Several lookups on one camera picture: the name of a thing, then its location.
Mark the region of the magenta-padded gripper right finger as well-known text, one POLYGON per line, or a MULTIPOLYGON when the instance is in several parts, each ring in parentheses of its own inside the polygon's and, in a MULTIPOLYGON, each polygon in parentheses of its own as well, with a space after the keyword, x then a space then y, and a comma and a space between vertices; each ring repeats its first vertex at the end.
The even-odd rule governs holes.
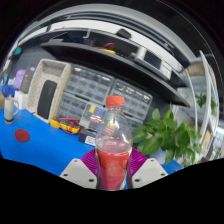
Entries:
POLYGON ((147 159, 132 149, 127 171, 127 188, 136 189, 167 176, 167 172, 155 158, 147 159))

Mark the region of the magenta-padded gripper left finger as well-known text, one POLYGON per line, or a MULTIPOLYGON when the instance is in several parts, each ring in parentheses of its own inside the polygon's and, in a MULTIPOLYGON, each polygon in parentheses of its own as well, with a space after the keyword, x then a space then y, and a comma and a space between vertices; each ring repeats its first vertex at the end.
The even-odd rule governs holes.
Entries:
POLYGON ((60 177, 78 186, 96 189, 99 174, 99 163, 96 150, 92 149, 81 159, 74 158, 62 171, 60 177))

